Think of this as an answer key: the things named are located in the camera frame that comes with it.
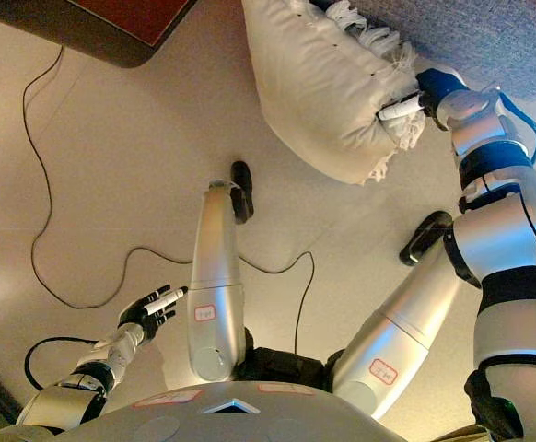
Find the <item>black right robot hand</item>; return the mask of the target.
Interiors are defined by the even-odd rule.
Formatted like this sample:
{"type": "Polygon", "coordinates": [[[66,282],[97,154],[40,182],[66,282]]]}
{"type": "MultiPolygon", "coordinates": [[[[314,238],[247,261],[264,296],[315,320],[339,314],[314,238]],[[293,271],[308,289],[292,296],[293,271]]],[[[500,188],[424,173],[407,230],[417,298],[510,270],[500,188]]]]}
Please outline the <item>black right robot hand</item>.
{"type": "Polygon", "coordinates": [[[459,76],[428,68],[417,74],[416,92],[399,101],[383,107],[377,116],[380,121],[390,121],[405,117],[417,111],[423,111],[426,117],[436,118],[441,101],[452,92],[469,90],[459,76]]]}

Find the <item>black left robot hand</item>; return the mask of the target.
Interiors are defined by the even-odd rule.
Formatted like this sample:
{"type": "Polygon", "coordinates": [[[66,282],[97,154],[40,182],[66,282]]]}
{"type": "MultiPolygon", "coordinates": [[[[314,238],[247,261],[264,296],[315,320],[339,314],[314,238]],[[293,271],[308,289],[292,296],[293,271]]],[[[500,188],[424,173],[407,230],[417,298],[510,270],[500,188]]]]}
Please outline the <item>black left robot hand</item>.
{"type": "Polygon", "coordinates": [[[136,324],[141,328],[137,344],[149,343],[155,338],[158,328],[176,315],[177,301],[188,292],[187,286],[172,289],[170,285],[163,285],[127,307],[119,317],[118,327],[136,324]]]}

